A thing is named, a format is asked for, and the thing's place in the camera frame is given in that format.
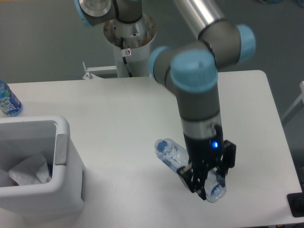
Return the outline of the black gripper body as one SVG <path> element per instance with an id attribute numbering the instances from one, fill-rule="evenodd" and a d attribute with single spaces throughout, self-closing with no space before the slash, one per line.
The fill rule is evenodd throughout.
<path id="1" fill-rule="evenodd" d="M 214 168 L 223 169 L 221 160 L 224 152 L 223 134 L 205 139 L 194 139 L 184 134 L 189 163 L 195 176 L 205 176 Z"/>

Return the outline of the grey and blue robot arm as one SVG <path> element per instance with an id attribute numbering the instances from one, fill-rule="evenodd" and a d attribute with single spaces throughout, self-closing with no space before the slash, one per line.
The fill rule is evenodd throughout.
<path id="1" fill-rule="evenodd" d="M 177 0 L 175 5 L 196 41 L 151 50 L 156 25 L 144 14 L 142 1 L 75 1 L 84 25 L 104 25 L 119 78 L 151 76 L 175 95 L 186 148 L 158 140 L 157 157 L 191 192 L 213 203 L 226 193 L 225 177 L 236 156 L 235 144 L 223 138 L 218 71 L 250 59 L 256 40 L 250 27 L 230 24 L 213 0 Z"/>

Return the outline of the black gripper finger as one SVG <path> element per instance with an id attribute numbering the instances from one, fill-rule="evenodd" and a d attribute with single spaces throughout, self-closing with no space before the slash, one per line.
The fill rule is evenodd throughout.
<path id="1" fill-rule="evenodd" d="M 203 166 L 196 167 L 190 162 L 187 166 L 182 166 L 177 169 L 177 174 L 184 186 L 192 193 L 197 193 L 198 196 L 207 200 L 205 182 L 208 175 L 208 170 Z"/>
<path id="2" fill-rule="evenodd" d="M 221 177 L 226 177 L 228 170 L 235 166 L 237 146 L 229 140 L 224 140 L 223 154 L 217 160 L 217 173 Z"/>

